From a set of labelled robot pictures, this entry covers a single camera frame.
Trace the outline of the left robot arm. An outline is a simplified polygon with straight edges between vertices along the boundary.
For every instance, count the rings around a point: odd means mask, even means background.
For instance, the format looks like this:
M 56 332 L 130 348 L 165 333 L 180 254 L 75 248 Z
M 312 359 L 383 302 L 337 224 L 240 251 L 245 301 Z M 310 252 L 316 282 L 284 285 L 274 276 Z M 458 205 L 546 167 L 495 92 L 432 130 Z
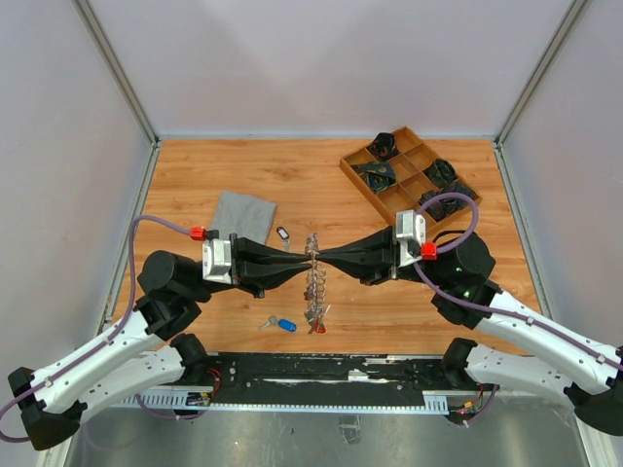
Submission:
M 26 432 L 22 441 L 50 449 L 129 396 L 161 384 L 202 382 L 207 353 L 186 331 L 201 306 L 232 289 L 261 299 L 310 267 L 305 255 L 235 235 L 209 236 L 198 260 L 164 250 L 150 254 L 130 287 L 143 294 L 130 298 L 121 319 L 62 359 L 9 375 Z

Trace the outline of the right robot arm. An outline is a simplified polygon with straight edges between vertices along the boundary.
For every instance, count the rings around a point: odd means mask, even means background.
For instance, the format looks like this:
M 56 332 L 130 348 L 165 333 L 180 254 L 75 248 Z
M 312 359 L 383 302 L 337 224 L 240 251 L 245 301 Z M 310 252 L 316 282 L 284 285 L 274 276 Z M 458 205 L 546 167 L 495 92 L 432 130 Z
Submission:
M 474 232 L 437 245 L 421 233 L 386 228 L 312 258 L 365 285 L 390 279 L 430 287 L 438 313 L 452 324 L 509 341 L 510 355 L 456 338 L 441 360 L 441 377 L 454 389 L 506 387 L 572 409 L 590 427 L 622 434 L 622 350 L 583 337 L 521 303 L 491 281 L 495 260 Z

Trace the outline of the metal key ring disc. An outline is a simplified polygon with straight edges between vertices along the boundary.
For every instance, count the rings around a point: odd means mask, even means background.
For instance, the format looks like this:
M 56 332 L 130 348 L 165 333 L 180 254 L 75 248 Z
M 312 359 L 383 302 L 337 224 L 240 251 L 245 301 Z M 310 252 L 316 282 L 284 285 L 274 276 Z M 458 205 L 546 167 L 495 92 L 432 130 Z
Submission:
M 307 271 L 306 290 L 304 299 L 307 304 L 304 316 L 310 326 L 310 334 L 325 334 L 324 319 L 330 305 L 326 299 L 326 270 L 320 266 L 318 256 L 320 253 L 318 234 L 312 233 L 307 237 L 305 253 L 310 258 L 310 269 Z

